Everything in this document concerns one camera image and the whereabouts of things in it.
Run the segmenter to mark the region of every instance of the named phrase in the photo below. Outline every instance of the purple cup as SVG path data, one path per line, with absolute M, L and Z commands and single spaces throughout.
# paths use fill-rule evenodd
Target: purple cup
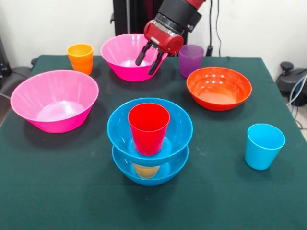
M 187 78 L 201 68 L 204 49 L 197 45 L 184 45 L 179 52 L 180 74 Z

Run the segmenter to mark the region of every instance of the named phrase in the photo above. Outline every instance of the yellow cup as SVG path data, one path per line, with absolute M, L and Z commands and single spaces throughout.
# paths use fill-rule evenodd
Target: yellow cup
M 67 49 L 73 70 L 91 74 L 93 70 L 94 49 L 89 44 L 74 44 Z
M 133 163 L 133 167 L 138 174 L 139 177 L 144 178 L 144 179 L 149 179 L 158 173 L 160 166 L 154 166 L 154 167 L 146 167 L 146 166 L 141 166 L 138 164 Z

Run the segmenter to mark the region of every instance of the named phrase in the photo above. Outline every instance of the white wall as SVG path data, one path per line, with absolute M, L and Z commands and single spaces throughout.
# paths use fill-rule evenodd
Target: white wall
M 209 44 L 209 7 L 200 8 L 200 23 L 189 43 Z M 215 30 L 217 0 L 213 0 L 213 54 L 218 55 Z M 273 78 L 282 61 L 307 67 L 307 0 L 220 0 L 218 32 L 222 56 L 262 57 Z
M 200 9 L 202 20 L 189 43 L 209 43 L 210 0 Z M 222 56 L 262 57 L 276 78 L 288 60 L 307 66 L 307 0 L 220 0 Z M 216 3 L 213 0 L 213 46 Z M 40 54 L 65 54 L 74 43 L 100 46 L 114 36 L 109 24 L 112 0 L 0 0 L 0 34 L 11 65 L 30 65 Z
M 74 43 L 101 45 L 115 35 L 112 0 L 0 0 L 0 35 L 12 67 Z

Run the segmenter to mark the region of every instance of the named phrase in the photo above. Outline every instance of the orange bowl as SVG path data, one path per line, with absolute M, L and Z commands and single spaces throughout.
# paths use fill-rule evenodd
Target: orange bowl
M 244 75 L 222 67 L 194 71 L 187 79 L 187 87 L 198 104 L 214 111 L 233 109 L 252 92 L 251 83 Z

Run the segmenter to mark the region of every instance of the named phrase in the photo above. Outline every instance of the blue cup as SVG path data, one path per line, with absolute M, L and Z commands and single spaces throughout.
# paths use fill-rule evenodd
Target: blue cup
M 245 161 L 253 169 L 265 170 L 273 163 L 286 142 L 282 131 L 268 124 L 255 124 L 248 129 Z

